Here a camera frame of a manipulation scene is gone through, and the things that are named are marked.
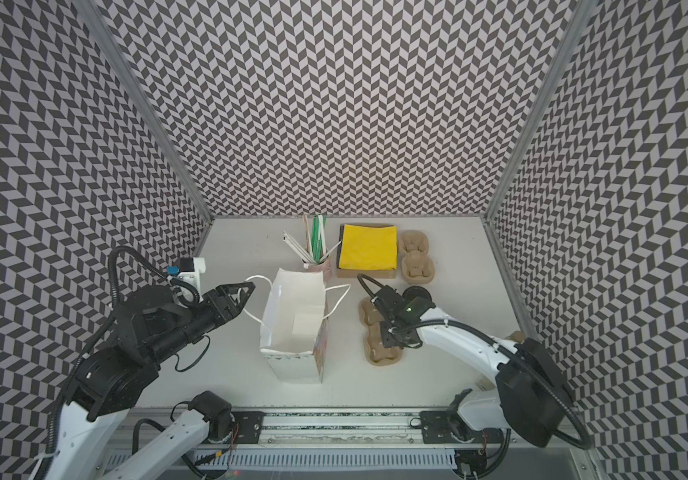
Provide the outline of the brown pulp cup carrier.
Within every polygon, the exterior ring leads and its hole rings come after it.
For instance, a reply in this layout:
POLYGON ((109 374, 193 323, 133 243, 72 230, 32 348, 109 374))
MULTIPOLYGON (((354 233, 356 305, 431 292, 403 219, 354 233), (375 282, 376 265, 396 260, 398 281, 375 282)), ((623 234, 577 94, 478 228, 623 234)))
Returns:
POLYGON ((386 367, 396 364, 402 358, 399 347, 386 347, 381 333, 383 317, 368 298, 358 305, 361 324, 366 328, 363 345, 366 360, 375 367, 386 367))

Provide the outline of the black takeout coffee cup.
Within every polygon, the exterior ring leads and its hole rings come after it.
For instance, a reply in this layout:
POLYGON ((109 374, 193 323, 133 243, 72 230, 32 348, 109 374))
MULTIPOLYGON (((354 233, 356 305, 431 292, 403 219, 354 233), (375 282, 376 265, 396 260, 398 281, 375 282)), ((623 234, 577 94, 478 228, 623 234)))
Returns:
POLYGON ((415 299, 420 299, 422 302, 433 301, 431 293, 426 288, 420 285, 409 286, 403 291, 402 297, 407 302, 412 302, 415 299))

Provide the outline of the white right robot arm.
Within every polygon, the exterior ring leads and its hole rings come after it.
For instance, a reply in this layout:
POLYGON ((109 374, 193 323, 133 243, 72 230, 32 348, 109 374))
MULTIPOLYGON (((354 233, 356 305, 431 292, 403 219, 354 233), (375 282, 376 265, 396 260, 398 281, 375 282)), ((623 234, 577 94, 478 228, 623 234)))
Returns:
POLYGON ((510 429, 533 446, 544 448, 553 438, 583 450, 594 442, 575 410, 575 395, 565 375, 532 338, 518 343, 489 335, 453 318, 426 297, 407 298, 379 283, 365 287, 381 314, 382 340, 388 347, 436 347, 463 361, 493 384, 471 389, 451 408, 465 428, 510 429))

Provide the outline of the white patterned gift bag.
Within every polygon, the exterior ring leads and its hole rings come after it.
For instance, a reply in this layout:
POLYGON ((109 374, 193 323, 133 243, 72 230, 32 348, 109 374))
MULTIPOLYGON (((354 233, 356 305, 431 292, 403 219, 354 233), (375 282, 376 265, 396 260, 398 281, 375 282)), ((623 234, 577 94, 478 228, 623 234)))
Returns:
POLYGON ((270 292, 264 311, 245 314, 260 324, 259 351, 277 378, 286 384, 320 384, 324 378, 329 318, 348 296, 350 284, 326 284, 321 272, 280 268, 264 280, 270 292))

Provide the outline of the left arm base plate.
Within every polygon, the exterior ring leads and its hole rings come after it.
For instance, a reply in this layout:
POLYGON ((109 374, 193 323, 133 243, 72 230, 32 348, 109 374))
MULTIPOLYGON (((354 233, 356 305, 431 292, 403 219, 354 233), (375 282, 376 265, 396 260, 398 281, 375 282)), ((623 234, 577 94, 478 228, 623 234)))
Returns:
POLYGON ((265 413, 260 410, 238 410, 231 413, 230 433, 235 433, 234 445, 255 445, 259 443, 265 413))

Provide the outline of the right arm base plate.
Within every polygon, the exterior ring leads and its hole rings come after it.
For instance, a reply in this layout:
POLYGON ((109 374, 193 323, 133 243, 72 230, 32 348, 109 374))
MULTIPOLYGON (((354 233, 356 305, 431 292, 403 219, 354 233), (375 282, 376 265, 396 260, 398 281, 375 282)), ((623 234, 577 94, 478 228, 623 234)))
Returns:
POLYGON ((418 414, 418 420, 411 421, 411 426, 418 428, 424 444, 500 444, 504 432, 500 429, 487 428, 472 430, 456 415, 445 410, 424 410, 418 414))

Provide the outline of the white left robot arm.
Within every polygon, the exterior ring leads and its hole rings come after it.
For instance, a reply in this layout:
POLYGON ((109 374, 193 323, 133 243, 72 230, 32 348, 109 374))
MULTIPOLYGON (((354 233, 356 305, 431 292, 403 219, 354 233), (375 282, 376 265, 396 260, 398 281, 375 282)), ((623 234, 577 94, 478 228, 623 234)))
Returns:
POLYGON ((56 470, 57 435, 65 425, 67 407, 82 407, 89 423, 130 409, 158 378, 164 361, 243 312, 255 289, 253 282, 220 285, 202 293, 184 278, 194 266, 194 258, 188 257, 161 270, 129 245, 110 252, 112 312, 85 345, 57 396, 48 418, 44 458, 33 470, 33 478, 43 479, 56 470), (162 284, 123 297, 117 268, 123 254, 162 279, 162 284))

